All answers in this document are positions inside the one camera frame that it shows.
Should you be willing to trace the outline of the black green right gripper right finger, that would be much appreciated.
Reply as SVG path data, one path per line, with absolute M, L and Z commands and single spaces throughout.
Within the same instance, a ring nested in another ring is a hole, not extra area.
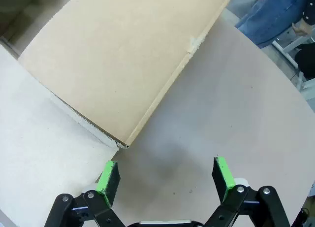
M 253 190 L 237 184 L 224 157 L 214 157 L 212 178 L 220 205 L 205 227 L 231 227 L 238 216 L 248 216 L 255 227 L 288 227 L 290 223 L 274 187 Z

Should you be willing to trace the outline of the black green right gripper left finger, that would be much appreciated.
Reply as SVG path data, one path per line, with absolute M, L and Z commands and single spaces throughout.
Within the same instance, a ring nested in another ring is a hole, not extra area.
M 120 182 L 118 163 L 108 161 L 94 190 L 77 197 L 60 194 L 56 197 L 46 227 L 82 227 L 94 221 L 98 227 L 123 227 L 123 222 L 112 210 Z

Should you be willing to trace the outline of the person's left hand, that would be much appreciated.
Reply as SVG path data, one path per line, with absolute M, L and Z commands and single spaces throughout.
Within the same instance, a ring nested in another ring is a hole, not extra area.
M 313 31 L 312 26 L 306 23 L 304 19 L 301 19 L 297 23 L 292 23 L 292 28 L 298 36 L 311 35 Z

